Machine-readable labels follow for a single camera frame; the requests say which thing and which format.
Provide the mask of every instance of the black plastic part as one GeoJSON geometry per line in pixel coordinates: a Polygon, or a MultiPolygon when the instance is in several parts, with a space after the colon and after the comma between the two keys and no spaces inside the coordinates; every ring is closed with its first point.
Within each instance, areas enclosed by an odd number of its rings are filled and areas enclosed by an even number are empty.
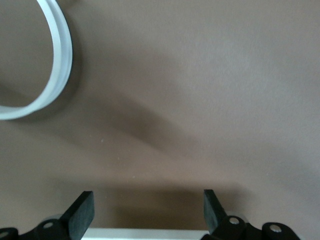
{"type": "Polygon", "coordinates": [[[262,234],[271,240],[300,240],[295,232],[288,226],[278,222],[267,222],[262,226],[262,234]],[[271,225],[277,225],[281,232],[274,232],[270,229],[271,225]]]}
{"type": "Polygon", "coordinates": [[[228,216],[213,190],[204,190],[204,219],[210,234],[201,240],[300,240],[290,227],[282,223],[268,222],[260,230],[238,216],[228,216]],[[281,231],[273,231],[271,225],[278,226],[281,231]]]}
{"type": "Polygon", "coordinates": [[[212,234],[222,220],[227,216],[213,190],[204,190],[203,210],[206,226],[209,229],[209,233],[212,234]]]}
{"type": "Polygon", "coordinates": [[[60,219],[49,219],[22,235],[16,228],[0,229],[0,240],[81,240],[95,215],[94,195],[84,191],[60,219]]]}
{"type": "Polygon", "coordinates": [[[246,230],[246,223],[240,217],[237,216],[227,216],[225,217],[220,225],[213,232],[213,236],[217,239],[225,240],[239,240],[243,239],[246,230]],[[238,224],[232,224],[230,222],[231,218],[238,219],[238,224]]]}
{"type": "Polygon", "coordinates": [[[80,240],[95,217],[94,193],[84,191],[60,217],[71,240],[80,240]]]}

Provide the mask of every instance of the white ring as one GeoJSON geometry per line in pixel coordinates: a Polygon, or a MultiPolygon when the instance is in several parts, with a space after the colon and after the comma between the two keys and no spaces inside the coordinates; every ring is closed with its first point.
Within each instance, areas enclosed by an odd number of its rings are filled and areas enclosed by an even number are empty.
{"type": "Polygon", "coordinates": [[[43,92],[27,106],[0,105],[0,120],[17,119],[52,103],[65,88],[72,66],[72,42],[66,19],[56,0],[37,0],[49,25],[53,44],[51,74],[43,92]]]}

